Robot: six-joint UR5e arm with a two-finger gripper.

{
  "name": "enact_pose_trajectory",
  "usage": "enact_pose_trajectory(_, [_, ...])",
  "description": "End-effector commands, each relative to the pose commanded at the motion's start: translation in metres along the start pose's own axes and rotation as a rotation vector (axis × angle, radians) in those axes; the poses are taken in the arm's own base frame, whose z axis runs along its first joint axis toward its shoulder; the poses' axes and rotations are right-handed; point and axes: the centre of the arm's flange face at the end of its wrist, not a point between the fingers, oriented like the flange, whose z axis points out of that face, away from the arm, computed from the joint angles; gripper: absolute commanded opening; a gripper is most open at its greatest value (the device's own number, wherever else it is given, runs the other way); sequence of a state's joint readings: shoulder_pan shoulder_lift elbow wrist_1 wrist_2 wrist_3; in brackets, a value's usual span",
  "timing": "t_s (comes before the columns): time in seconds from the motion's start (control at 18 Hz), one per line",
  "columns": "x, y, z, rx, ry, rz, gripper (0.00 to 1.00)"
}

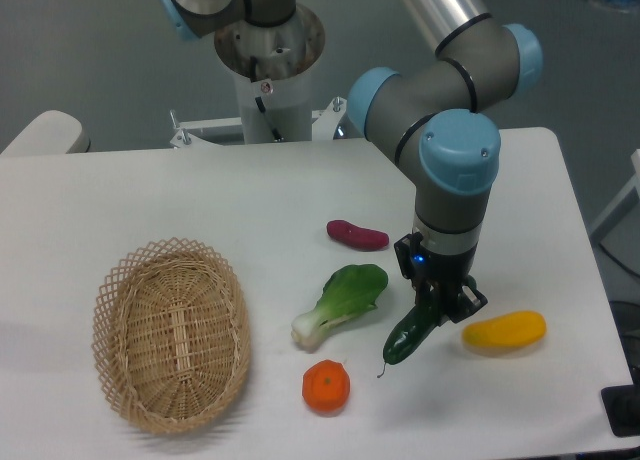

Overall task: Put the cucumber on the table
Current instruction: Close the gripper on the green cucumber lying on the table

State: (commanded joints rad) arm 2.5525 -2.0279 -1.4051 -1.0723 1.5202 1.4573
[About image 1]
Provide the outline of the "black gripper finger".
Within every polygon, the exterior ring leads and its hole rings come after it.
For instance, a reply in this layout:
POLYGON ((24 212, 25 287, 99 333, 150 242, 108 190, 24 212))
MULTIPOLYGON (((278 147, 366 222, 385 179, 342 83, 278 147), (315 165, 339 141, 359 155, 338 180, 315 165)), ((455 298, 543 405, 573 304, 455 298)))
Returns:
POLYGON ((453 323, 459 323, 477 313, 488 303, 477 288, 476 281, 453 282, 445 285, 444 313, 453 323))
POLYGON ((420 279, 413 283, 415 292, 415 307, 419 310, 432 310, 435 305, 433 287, 428 280, 420 279))

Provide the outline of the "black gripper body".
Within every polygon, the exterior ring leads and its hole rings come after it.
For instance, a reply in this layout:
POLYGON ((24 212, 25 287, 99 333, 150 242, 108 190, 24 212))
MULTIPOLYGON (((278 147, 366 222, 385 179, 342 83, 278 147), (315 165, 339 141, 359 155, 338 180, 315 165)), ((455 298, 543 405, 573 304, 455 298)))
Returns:
POLYGON ((424 266, 411 279, 411 283, 416 280, 428 280, 433 288, 440 290, 443 294, 445 285, 453 282, 476 281, 469 275, 477 246, 453 255, 436 253, 426 248, 426 240, 421 241, 421 251, 424 256, 424 266))

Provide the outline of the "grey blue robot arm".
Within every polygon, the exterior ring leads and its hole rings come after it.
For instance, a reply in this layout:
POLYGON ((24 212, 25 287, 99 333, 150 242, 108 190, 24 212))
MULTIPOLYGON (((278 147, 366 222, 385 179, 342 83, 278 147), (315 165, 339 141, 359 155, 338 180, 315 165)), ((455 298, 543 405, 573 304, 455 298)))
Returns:
MULTIPOLYGON (((297 0, 161 0, 186 39, 212 36, 236 85, 248 143, 308 141, 308 75, 325 44, 297 0)), ((542 51, 520 25, 500 25, 481 0, 402 0, 435 55, 406 78, 387 68, 351 87, 347 115, 415 185, 413 230, 395 245, 416 292, 414 316, 458 322, 485 305, 468 280, 500 137, 483 110, 529 89, 542 51)))

